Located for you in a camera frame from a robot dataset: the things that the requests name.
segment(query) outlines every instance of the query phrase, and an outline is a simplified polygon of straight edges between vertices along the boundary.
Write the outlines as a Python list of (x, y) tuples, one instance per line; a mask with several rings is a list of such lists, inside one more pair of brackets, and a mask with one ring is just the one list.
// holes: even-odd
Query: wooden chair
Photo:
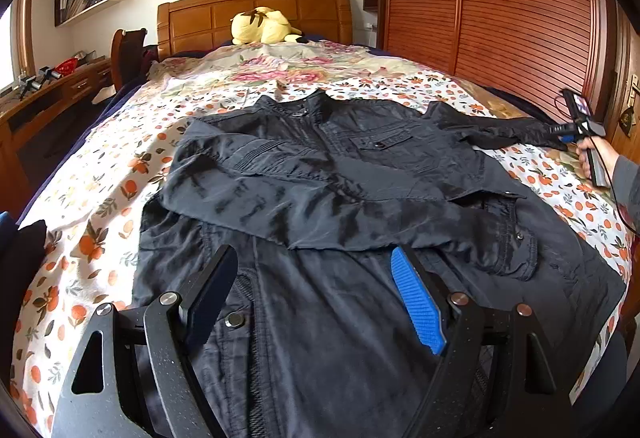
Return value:
[(140, 74), (146, 30), (117, 30), (111, 42), (111, 78), (116, 90)]

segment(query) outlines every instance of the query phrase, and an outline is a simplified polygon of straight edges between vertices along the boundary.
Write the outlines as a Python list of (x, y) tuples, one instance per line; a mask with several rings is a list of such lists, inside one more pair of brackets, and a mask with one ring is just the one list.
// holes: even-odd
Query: human hand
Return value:
[(599, 136), (592, 136), (583, 138), (576, 145), (578, 148), (578, 158), (580, 158), (582, 170), (584, 170), (584, 175), (587, 176), (587, 178), (591, 178), (591, 168), (589, 166), (589, 159), (587, 157), (587, 149), (593, 149), (595, 147), (600, 153), (602, 163), (604, 163), (604, 166), (609, 172), (609, 176), (611, 176), (611, 179), (613, 179), (613, 169), (616, 168), (616, 162), (618, 161), (618, 156), (620, 155), (609, 142), (607, 142), (604, 138), (600, 138)]

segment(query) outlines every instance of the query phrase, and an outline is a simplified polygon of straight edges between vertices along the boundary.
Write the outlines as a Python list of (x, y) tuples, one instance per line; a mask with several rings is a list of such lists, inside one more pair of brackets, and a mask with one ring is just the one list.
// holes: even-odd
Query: plush toy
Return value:
[(251, 42), (274, 44), (283, 40), (306, 42), (302, 32), (291, 26), (282, 12), (265, 6), (236, 15), (231, 21), (231, 34), (236, 46)]

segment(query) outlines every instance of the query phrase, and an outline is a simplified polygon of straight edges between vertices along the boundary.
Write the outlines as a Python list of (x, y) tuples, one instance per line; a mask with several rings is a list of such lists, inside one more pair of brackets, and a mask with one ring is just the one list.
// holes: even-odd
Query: metal screw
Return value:
[(107, 315), (107, 313), (111, 312), (111, 304), (110, 303), (101, 304), (95, 309), (95, 312), (98, 313), (98, 315)]
[(178, 300), (178, 294), (175, 292), (165, 292), (160, 296), (160, 304), (163, 306), (169, 306)]
[(528, 304), (524, 304), (524, 303), (518, 304), (516, 306), (516, 310), (523, 317), (529, 317), (533, 313), (533, 310), (531, 309), (531, 306), (529, 306)]
[(466, 306), (469, 304), (469, 297), (462, 292), (455, 292), (451, 294), (451, 302), (456, 306)]
[(225, 325), (227, 328), (236, 329), (244, 324), (244, 315), (240, 312), (231, 312), (225, 317)]

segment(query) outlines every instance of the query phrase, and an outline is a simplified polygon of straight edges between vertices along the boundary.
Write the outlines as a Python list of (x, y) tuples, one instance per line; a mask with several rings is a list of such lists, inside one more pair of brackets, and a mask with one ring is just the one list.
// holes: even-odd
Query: jacket sleeve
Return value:
[(423, 118), (434, 122), (443, 131), (456, 132), (460, 135), (460, 141), (482, 149), (500, 149), (514, 143), (526, 143), (566, 151), (566, 145), (557, 136), (549, 134), (548, 124), (533, 118), (469, 116), (441, 101), (431, 102)]
[(529, 230), (447, 201), (412, 173), (244, 134), (194, 143), (178, 150), (159, 193), (169, 211), (290, 249), (407, 244), (522, 280), (535, 270)]
[(640, 167), (620, 156), (613, 170), (613, 190), (620, 205), (625, 205), (636, 227), (640, 227)]

